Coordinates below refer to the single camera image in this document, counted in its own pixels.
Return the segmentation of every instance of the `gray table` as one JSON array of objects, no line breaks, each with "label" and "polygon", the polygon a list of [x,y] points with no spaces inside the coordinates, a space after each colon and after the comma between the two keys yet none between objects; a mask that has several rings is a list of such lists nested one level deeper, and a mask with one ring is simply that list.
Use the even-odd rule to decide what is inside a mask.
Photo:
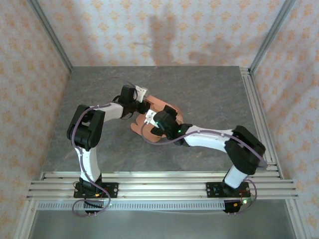
[{"label": "gray table", "polygon": [[[211,129],[239,124],[256,135],[239,67],[75,67],[43,171],[80,171],[66,137],[77,106],[108,103],[127,80],[178,106],[186,123]],[[97,148],[101,171],[227,171],[232,165],[227,154],[209,148],[150,145],[131,131],[134,121],[132,117],[104,124]]]}]

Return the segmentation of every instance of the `wallpaper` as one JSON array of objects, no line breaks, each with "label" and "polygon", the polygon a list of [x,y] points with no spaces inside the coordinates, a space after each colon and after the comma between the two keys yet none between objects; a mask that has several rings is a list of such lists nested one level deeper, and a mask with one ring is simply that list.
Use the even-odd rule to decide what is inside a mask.
[{"label": "wallpaper", "polygon": [[40,0],[74,66],[249,67],[284,0]]},{"label": "wallpaper", "polygon": [[287,178],[319,238],[319,4],[298,0],[256,73]]},{"label": "wallpaper", "polygon": [[0,1],[0,238],[38,179],[68,72],[25,0]]}]

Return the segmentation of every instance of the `wall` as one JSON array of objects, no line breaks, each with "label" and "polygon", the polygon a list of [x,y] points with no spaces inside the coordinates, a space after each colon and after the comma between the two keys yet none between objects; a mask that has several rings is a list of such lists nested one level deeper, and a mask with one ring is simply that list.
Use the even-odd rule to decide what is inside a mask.
[{"label": "wall", "polygon": [[74,66],[248,67],[284,0],[40,0]]},{"label": "wall", "polygon": [[287,178],[319,238],[319,4],[296,1],[256,73]]},{"label": "wall", "polygon": [[25,0],[0,1],[0,238],[39,177],[69,75]]}]

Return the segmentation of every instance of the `cable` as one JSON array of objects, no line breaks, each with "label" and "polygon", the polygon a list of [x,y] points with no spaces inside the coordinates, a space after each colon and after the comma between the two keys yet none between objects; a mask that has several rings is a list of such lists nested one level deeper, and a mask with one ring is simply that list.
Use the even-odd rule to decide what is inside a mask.
[{"label": "cable", "polygon": [[[97,106],[93,106],[93,107],[87,108],[87,109],[81,114],[81,116],[79,117],[78,121],[76,122],[76,124],[75,124],[75,126],[74,126],[74,129],[73,129],[73,131],[72,131],[72,136],[71,136],[72,146],[73,146],[75,149],[77,149],[77,150],[79,151],[79,153],[80,153],[80,167],[81,167],[81,170],[83,171],[85,177],[89,180],[89,182],[90,182],[92,185],[94,185],[94,186],[97,187],[98,189],[102,190],[102,192],[104,192],[104,193],[108,196],[108,198],[109,198],[108,203],[106,204],[106,206],[105,206],[102,210],[100,210],[100,211],[98,211],[98,212],[94,212],[94,215],[95,215],[95,216],[107,210],[107,208],[109,207],[109,205],[110,205],[110,203],[111,203],[111,196],[110,196],[110,194],[108,193],[108,191],[106,191],[104,188],[100,187],[100,186],[97,185],[92,179],[90,179],[89,175],[86,173],[85,168],[84,168],[84,164],[83,164],[83,151],[82,151],[82,149],[81,149],[80,147],[78,147],[78,146],[75,144],[74,138],[75,138],[75,132],[76,132],[77,128],[79,127],[82,118],[84,117],[84,115],[85,115],[87,112],[89,112],[89,111],[91,111],[91,110],[98,109],[98,108],[104,108],[104,107],[109,107],[109,106],[111,106],[110,103],[108,103],[108,104],[106,104],[106,105],[102,105],[102,106],[97,105]],[[83,214],[83,215],[82,215],[82,214],[78,214],[78,213],[75,212],[74,207],[75,207],[75,205],[76,205],[77,203],[79,203],[79,202],[87,202],[87,203],[88,203],[88,202],[91,202],[91,203],[96,203],[96,200],[80,199],[80,200],[75,201],[74,204],[72,205],[72,213],[73,213],[75,216],[80,217],[80,218],[85,218],[85,217],[91,216],[90,213],[89,213],[89,214]]]},{"label": "cable", "polygon": [[190,132],[190,133],[187,133],[187,134],[184,134],[176,139],[173,139],[173,140],[169,140],[169,141],[166,141],[166,142],[151,142],[149,141],[147,138],[144,137],[144,134],[143,134],[143,130],[144,130],[144,127],[147,123],[144,123],[142,128],[141,128],[141,136],[142,138],[147,142],[147,143],[150,143],[150,144],[153,144],[153,145],[166,145],[166,144],[170,144],[170,143],[174,143],[176,141],[179,141],[181,140],[182,138],[185,138],[187,136],[190,136],[192,134],[195,134],[195,133],[210,133],[210,134],[215,134],[215,135],[219,135],[219,136],[222,136],[222,137],[229,137],[235,141],[237,141],[238,143],[242,144],[243,146],[245,146],[249,151],[251,151],[263,164],[263,166],[259,166],[259,168],[267,168],[268,164],[267,162],[264,160],[264,158],[262,156],[260,156],[252,147],[250,147],[248,144],[246,144],[244,141],[240,140],[239,138],[235,137],[235,136],[232,136],[230,134],[226,134],[226,133],[221,133],[221,132],[218,132],[218,131],[215,131],[215,130],[212,130],[212,129],[204,129],[204,130],[198,130],[198,131],[193,131],[193,132]]}]

